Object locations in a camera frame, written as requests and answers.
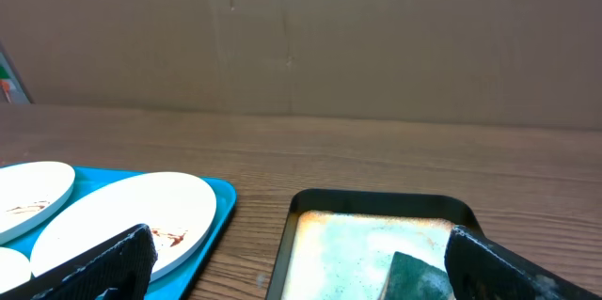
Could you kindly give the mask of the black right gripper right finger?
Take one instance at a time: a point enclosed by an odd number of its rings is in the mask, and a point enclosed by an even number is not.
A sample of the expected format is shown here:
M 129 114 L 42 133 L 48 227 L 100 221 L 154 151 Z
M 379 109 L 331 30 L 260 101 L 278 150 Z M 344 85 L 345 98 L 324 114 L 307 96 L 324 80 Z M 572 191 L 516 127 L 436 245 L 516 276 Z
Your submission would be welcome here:
M 451 230 L 445 268 L 457 299 L 601 300 L 465 226 Z

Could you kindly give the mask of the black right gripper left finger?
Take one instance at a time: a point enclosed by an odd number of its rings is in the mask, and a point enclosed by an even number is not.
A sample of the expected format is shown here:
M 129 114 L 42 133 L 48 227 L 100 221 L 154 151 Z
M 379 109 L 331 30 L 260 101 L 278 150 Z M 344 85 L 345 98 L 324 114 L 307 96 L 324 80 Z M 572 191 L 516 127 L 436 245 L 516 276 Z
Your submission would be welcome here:
M 1 300 L 142 300 L 157 252 L 138 224 L 48 272 L 1 294 Z

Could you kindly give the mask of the green and yellow sponge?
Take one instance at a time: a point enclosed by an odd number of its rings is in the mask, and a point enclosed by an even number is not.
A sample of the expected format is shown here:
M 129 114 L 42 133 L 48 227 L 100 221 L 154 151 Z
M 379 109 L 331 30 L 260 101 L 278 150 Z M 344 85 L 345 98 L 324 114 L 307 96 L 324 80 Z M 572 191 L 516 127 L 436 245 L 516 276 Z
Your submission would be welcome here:
M 379 300 L 450 300 L 446 272 L 418 258 L 395 252 Z

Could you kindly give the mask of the white plate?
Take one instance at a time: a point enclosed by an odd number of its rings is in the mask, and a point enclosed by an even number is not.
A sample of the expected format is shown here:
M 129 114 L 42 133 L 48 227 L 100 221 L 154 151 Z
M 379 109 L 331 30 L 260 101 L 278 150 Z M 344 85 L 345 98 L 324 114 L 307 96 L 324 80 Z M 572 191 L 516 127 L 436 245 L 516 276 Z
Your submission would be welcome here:
M 2 167 L 1 244 L 56 213 L 71 196 L 74 181 L 74 168 L 56 161 Z
M 107 184 L 57 215 L 30 256 L 34 276 L 50 271 L 134 225 L 150 228 L 157 252 L 152 281 L 181 265 L 199 248 L 214 220 L 217 199 L 203 179 L 154 172 Z

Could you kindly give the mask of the teal plastic tray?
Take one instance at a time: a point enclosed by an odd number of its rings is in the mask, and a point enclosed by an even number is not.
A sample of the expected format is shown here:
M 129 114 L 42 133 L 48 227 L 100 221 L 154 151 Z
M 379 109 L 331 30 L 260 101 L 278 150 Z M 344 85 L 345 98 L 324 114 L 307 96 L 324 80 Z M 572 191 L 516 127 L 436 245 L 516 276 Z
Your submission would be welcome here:
M 158 254 L 150 300 L 182 299 L 209 259 L 236 202 L 226 181 L 180 172 L 141 173 L 78 166 L 70 197 L 51 219 L 6 246 L 40 276 L 137 224 L 151 229 Z

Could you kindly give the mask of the black tray with wet cloth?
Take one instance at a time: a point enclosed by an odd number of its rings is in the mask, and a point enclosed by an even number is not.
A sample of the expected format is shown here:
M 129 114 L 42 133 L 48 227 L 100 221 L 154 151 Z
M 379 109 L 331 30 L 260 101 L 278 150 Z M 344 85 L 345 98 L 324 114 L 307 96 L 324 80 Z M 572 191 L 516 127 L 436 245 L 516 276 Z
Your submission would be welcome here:
M 269 299 L 376 299 L 392 256 L 438 270 L 454 225 L 481 227 L 453 197 L 307 189 L 289 207 Z

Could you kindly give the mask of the yellow plate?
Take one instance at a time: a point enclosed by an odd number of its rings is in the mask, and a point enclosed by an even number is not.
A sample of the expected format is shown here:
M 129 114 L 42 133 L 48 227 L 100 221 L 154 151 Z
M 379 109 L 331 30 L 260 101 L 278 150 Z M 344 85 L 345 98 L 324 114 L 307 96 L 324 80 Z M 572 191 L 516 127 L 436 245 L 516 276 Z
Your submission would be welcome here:
M 29 259 L 21 252 L 0 248 L 0 293 L 12 290 L 31 279 Z

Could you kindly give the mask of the colourful object at wall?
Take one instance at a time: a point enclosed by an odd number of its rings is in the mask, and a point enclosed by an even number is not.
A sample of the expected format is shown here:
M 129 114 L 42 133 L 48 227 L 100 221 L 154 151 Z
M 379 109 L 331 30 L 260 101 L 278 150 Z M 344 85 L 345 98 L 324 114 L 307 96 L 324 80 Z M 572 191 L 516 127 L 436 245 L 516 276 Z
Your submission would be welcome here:
M 4 45 L 1 45 L 1 97 L 10 104 L 34 102 Z

